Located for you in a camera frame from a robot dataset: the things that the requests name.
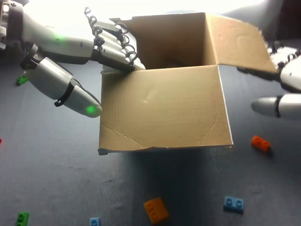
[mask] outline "orange lego brick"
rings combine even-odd
[[[259,136],[254,136],[251,141],[251,144],[254,147],[263,150],[264,152],[268,152],[270,150],[270,143]]]
[[[161,198],[149,200],[143,205],[153,225],[169,217]]]

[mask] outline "gray table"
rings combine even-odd
[[[101,65],[64,66],[100,98]],[[2,59],[0,226],[20,211],[31,213],[31,226],[84,226],[91,217],[146,226],[143,203],[159,196],[171,226],[300,225],[301,122],[252,112],[253,99],[284,93],[277,83],[220,71],[234,148],[98,156],[99,118],[54,107],[29,82],[16,87],[22,70]],[[271,142],[272,157],[250,147],[254,135]],[[225,195],[244,199],[244,215],[222,210]]]

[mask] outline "white robotic hand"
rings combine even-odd
[[[252,102],[255,112],[285,119],[301,119],[301,51],[290,47],[268,48],[271,61],[278,69],[273,80],[292,93],[278,97],[262,97]]]
[[[74,18],[56,23],[52,14],[47,16],[47,8],[43,9],[34,2],[23,7],[0,0],[0,41],[8,45],[20,41],[27,47],[21,67],[40,92],[58,100],[56,106],[65,105],[88,117],[99,116],[99,101],[54,61],[85,64],[93,60],[125,72],[145,70],[137,57],[134,36],[122,23],[97,19],[88,7]]]

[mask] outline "cardboard box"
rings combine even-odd
[[[123,22],[147,70],[103,75],[99,153],[232,146],[218,65],[276,72],[258,29],[205,13]]]

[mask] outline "toy building block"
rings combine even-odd
[[[236,213],[243,213],[244,212],[244,200],[233,198],[230,196],[225,196],[224,211],[231,211]]]
[[[90,218],[90,226],[101,226],[100,218]]]
[[[169,217],[167,209],[165,208],[161,198],[145,202],[144,208],[153,225]]]
[[[29,213],[28,212],[19,212],[18,213],[18,219],[16,222],[16,226],[27,226],[29,219]]]
[[[251,145],[264,151],[264,152],[268,152],[270,150],[270,143],[262,138],[260,138],[259,136],[254,136],[252,141],[251,141]]]
[[[17,78],[17,80],[16,80],[18,86],[23,85],[27,81],[28,81],[28,78],[25,75]]]

